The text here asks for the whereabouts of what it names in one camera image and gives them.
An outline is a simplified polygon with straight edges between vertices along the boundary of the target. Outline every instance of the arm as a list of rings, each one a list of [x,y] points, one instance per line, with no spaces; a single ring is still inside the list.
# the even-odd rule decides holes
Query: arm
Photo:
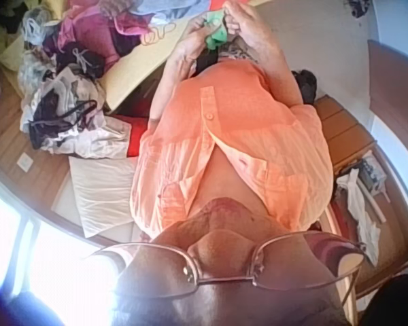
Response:
[[[187,79],[191,66],[192,62],[186,61],[181,57],[175,55],[169,57],[162,79],[152,100],[148,129],[157,126],[178,84]]]
[[[262,56],[258,63],[267,76],[273,98],[288,107],[302,105],[301,91],[288,67],[284,53],[279,47],[271,49],[269,53],[270,55]]]
[[[288,107],[303,104],[301,91],[279,42],[257,11],[236,1],[227,1],[224,7],[228,32],[240,35],[246,42],[267,76],[273,98]]]
[[[193,18],[168,58],[162,79],[151,104],[148,129],[155,128],[171,100],[178,84],[188,78],[190,68],[205,48],[205,39],[214,33],[222,22],[206,23],[207,13]]]

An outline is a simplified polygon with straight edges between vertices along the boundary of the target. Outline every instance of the white pillow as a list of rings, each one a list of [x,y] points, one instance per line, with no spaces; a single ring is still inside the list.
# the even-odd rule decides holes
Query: white pillow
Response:
[[[137,158],[69,158],[75,201],[85,237],[133,221],[130,192]]]

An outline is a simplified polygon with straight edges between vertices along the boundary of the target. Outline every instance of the eyeglasses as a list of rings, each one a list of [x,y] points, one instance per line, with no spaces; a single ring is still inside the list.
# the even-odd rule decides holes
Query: eyeglasses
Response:
[[[290,291],[316,289],[352,277],[343,304],[364,261],[363,244],[340,236],[308,231],[291,233],[259,244],[242,275],[205,278],[202,266],[187,252],[153,243],[126,243],[102,249],[114,263],[121,289],[118,295],[145,299],[177,298],[193,294],[201,285],[250,282],[253,286]]]

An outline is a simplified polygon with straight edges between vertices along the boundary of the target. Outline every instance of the green cloth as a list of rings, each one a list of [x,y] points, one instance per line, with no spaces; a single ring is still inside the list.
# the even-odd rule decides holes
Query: green cloth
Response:
[[[205,39],[205,43],[207,43],[207,47],[209,50],[215,50],[218,46],[226,43],[228,39],[228,32],[226,31],[226,27],[224,25],[224,10],[217,10],[214,12],[207,12],[206,21],[208,24],[211,24],[214,20],[219,20],[221,22],[220,28],[210,36],[207,36]]]

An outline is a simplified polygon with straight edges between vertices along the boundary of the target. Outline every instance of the wooden cabinet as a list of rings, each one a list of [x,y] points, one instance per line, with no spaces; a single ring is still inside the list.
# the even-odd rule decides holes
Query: wooden cabinet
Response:
[[[373,267],[370,262],[365,261],[358,276],[356,296],[362,297],[408,266],[408,191],[375,139],[336,100],[325,96],[315,106],[322,120],[336,176],[343,168],[361,159],[370,149],[387,174],[386,189],[390,202],[383,194],[374,196],[386,217],[385,223],[381,223],[373,207],[365,200],[366,211],[380,228],[381,234],[378,264]],[[346,208],[347,203],[340,203],[339,206]],[[339,213],[333,213],[340,219],[339,223],[348,229],[345,236],[357,241],[356,223],[349,212],[341,209]]]
[[[335,99],[324,96],[314,106],[322,121],[334,173],[338,175],[344,166],[357,161],[373,148],[375,140]]]

